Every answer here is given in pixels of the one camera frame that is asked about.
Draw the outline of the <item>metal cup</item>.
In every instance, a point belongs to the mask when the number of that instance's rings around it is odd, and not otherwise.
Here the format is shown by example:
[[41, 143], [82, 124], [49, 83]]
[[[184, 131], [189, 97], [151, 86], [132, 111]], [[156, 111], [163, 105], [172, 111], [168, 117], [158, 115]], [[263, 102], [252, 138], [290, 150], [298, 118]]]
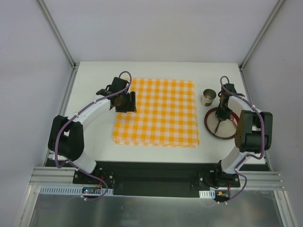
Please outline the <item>metal cup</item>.
[[211, 106], [216, 98], [216, 92], [212, 89], [205, 89], [201, 96], [201, 104], [203, 106]]

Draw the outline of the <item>orange checkered cloth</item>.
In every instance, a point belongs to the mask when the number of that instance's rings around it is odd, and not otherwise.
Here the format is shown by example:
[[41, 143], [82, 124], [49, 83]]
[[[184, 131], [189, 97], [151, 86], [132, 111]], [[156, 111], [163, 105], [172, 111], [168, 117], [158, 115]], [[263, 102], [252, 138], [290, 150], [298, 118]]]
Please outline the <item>orange checkered cloth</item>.
[[191, 80], [132, 80], [136, 112], [118, 113], [112, 141], [119, 145], [196, 148], [199, 131]]

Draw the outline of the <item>red rimmed ceramic plate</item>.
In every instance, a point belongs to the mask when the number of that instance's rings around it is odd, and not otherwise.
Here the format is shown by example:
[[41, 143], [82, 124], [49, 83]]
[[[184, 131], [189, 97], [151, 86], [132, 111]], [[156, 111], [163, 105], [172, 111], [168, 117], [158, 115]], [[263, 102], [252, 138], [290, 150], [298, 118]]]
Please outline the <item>red rimmed ceramic plate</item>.
[[215, 116], [217, 107], [210, 109], [204, 118], [204, 125], [206, 130], [215, 138], [220, 140], [231, 140], [234, 139], [236, 129], [239, 122], [239, 117], [236, 113], [232, 112], [230, 119], [221, 121], [220, 126], [216, 134], [214, 130], [218, 124], [218, 119]]

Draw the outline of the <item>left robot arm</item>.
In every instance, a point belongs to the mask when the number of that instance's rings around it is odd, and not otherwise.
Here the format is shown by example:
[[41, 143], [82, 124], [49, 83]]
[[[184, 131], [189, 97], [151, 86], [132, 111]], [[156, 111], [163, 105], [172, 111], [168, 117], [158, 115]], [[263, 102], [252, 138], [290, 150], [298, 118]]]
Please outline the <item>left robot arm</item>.
[[102, 114], [115, 109], [117, 113], [136, 112], [135, 92], [129, 91], [132, 77], [128, 80], [114, 77], [111, 84], [96, 92], [92, 100], [69, 116], [58, 115], [53, 119], [48, 140], [48, 149], [65, 158], [76, 169], [84, 171], [84, 179], [95, 184], [100, 179], [100, 167], [85, 151], [84, 132]]

